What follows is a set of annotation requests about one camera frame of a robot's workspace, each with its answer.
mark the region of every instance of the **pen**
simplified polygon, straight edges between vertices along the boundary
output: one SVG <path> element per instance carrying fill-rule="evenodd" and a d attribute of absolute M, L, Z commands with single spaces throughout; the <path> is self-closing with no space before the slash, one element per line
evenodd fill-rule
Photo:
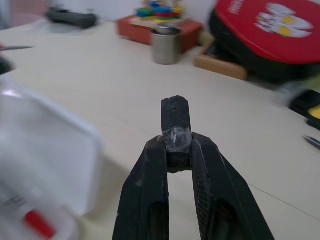
<path fill-rule="evenodd" d="M 320 141 L 310 136 L 303 136 L 303 138 L 310 143 L 312 146 L 320 150 Z"/>
<path fill-rule="evenodd" d="M 33 46 L 4 46 L 0 43 L 0 52 L 9 50 L 32 49 Z"/>

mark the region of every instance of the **red stripe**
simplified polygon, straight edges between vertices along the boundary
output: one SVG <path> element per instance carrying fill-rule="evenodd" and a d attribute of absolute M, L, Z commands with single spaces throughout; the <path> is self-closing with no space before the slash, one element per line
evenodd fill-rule
<path fill-rule="evenodd" d="M 172 17 L 172 13 L 156 13 L 155 14 L 157 17 L 161 17 L 161 18 L 169 18 Z"/>
<path fill-rule="evenodd" d="M 45 239 L 51 239 L 56 235 L 56 230 L 35 210 L 28 212 L 23 221 Z"/>

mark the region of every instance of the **stainless steel cup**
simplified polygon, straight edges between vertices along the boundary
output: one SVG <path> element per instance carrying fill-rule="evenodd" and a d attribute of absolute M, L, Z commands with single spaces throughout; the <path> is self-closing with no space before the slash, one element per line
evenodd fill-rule
<path fill-rule="evenodd" d="M 182 30 L 171 23 L 162 23 L 151 33 L 153 61 L 162 65 L 176 64 L 181 55 Z"/>

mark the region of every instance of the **table surface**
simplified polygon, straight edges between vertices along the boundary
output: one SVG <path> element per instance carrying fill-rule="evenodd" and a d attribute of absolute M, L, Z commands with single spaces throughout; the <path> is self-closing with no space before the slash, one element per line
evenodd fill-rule
<path fill-rule="evenodd" d="M 95 213 L 80 220 L 85 240 L 111 239 L 122 184 L 145 143 L 161 134 L 161 100 L 189 101 L 192 131 L 210 137 L 246 179 L 277 240 L 319 239 L 320 139 L 305 119 L 254 84 L 193 67 L 152 62 L 149 46 L 120 39 L 113 23 L 81 34 L 0 32 L 9 73 L 94 124 L 106 137 L 105 172 Z M 190 172 L 169 174 L 170 238 L 200 240 Z"/>

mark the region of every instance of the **wooden toy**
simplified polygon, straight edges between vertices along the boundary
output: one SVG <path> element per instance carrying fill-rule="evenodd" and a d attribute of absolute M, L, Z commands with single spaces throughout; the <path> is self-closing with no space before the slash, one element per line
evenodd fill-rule
<path fill-rule="evenodd" d="M 172 6 L 169 6 L 168 0 L 142 0 L 142 8 L 136 10 L 137 19 L 132 24 L 145 26 L 145 22 L 153 27 L 158 23 L 173 22 L 179 24 L 179 20 L 186 21 L 184 13 L 185 6 L 181 6 L 182 0 L 172 0 Z"/>
<path fill-rule="evenodd" d="M 127 16 L 116 21 L 117 33 L 121 38 L 128 39 L 141 44 L 152 44 L 151 31 L 147 26 L 141 26 L 133 24 L 134 19 L 137 19 L 135 15 Z M 147 25 L 148 22 L 154 21 L 139 21 L 142 24 Z M 188 19 L 179 25 L 182 30 L 182 52 L 194 48 L 198 44 L 199 35 L 203 30 L 203 25 L 200 22 Z"/>

